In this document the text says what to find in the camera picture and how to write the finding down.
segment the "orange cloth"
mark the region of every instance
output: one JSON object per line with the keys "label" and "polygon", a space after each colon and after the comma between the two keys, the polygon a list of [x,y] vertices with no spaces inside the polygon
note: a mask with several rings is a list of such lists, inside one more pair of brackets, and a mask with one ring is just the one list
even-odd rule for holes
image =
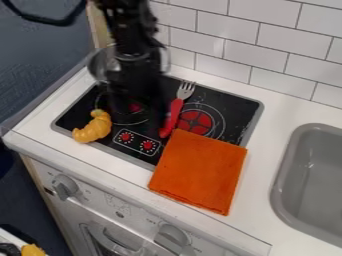
{"label": "orange cloth", "polygon": [[178,201],[228,215],[247,149],[177,129],[149,188]]}

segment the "white countertop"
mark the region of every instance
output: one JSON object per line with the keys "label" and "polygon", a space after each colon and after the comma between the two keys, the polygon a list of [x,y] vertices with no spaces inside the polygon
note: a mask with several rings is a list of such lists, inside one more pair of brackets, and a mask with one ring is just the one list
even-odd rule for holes
{"label": "white countertop", "polygon": [[30,153],[61,168],[73,169],[79,176],[124,191],[127,196],[221,241],[253,246],[248,239],[243,245],[244,242],[238,241],[238,236],[232,236],[231,230],[227,229],[229,225],[270,244],[271,256],[342,255],[341,248],[287,226],[275,215],[269,201],[270,190],[291,133],[307,123],[342,128],[342,110],[177,66],[172,67],[170,75],[264,104],[264,112],[247,145],[249,152],[228,217],[184,206],[151,193],[147,190],[147,184],[152,172],[96,148],[80,145],[50,128],[52,121],[93,84],[85,69],[7,133],[4,141],[15,150]]}

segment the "toy croissant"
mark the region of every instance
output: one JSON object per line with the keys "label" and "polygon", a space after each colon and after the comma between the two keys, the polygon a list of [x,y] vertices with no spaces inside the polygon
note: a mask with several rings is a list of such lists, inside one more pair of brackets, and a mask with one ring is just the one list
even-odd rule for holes
{"label": "toy croissant", "polygon": [[80,143],[88,143],[106,137],[112,128],[110,115],[101,110],[95,109],[90,115],[94,118],[83,129],[75,128],[72,137]]}
{"label": "toy croissant", "polygon": [[22,256],[45,256],[45,252],[35,244],[25,245],[21,248]]}

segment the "gray sink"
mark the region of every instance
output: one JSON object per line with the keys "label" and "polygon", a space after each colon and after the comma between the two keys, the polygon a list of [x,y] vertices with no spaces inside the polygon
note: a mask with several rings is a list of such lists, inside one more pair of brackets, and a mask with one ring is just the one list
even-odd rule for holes
{"label": "gray sink", "polygon": [[297,128],[271,191],[280,219],[342,248],[342,130],[323,124]]}

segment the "subway tile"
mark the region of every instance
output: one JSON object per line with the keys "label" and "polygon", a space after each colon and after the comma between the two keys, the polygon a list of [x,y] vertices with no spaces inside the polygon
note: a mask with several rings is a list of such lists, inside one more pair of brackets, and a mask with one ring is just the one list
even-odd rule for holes
{"label": "subway tile", "polygon": [[294,28],[300,5],[274,0],[230,0],[229,15]]}
{"label": "subway tile", "polygon": [[198,13],[197,30],[213,36],[247,43],[255,43],[258,27],[259,24],[253,21],[246,21],[205,12]]}
{"label": "subway tile", "polygon": [[151,3],[153,2],[160,2],[160,3],[165,3],[167,4],[168,0],[150,0]]}
{"label": "subway tile", "polygon": [[251,67],[197,54],[196,70],[234,81],[248,83]]}
{"label": "subway tile", "polygon": [[342,87],[342,65],[290,55],[286,74]]}
{"label": "subway tile", "polygon": [[195,10],[156,2],[151,2],[151,8],[153,13],[157,16],[160,24],[195,30]]}
{"label": "subway tile", "polygon": [[321,34],[342,36],[342,10],[303,5],[298,28]]}
{"label": "subway tile", "polygon": [[221,57],[223,54],[224,39],[176,28],[170,29],[171,46],[215,57]]}
{"label": "subway tile", "polygon": [[195,53],[169,47],[171,63],[185,68],[195,68]]}
{"label": "subway tile", "polygon": [[317,5],[342,9],[341,0],[297,0],[297,2],[317,4]]}
{"label": "subway tile", "polygon": [[202,11],[226,14],[229,0],[170,0],[170,4]]}
{"label": "subway tile", "polygon": [[328,60],[342,63],[342,39],[334,38]]}
{"label": "subway tile", "polygon": [[311,98],[316,85],[312,81],[259,68],[253,68],[250,84],[303,99]]}
{"label": "subway tile", "polygon": [[326,84],[318,84],[312,101],[342,108],[342,89]]}
{"label": "subway tile", "polygon": [[258,45],[324,59],[331,37],[262,24]]}
{"label": "subway tile", "polygon": [[156,34],[156,39],[165,44],[169,44],[169,27],[168,26],[163,26],[163,25],[158,25],[158,33]]}
{"label": "subway tile", "polygon": [[282,72],[287,53],[226,40],[224,58],[255,67]]}

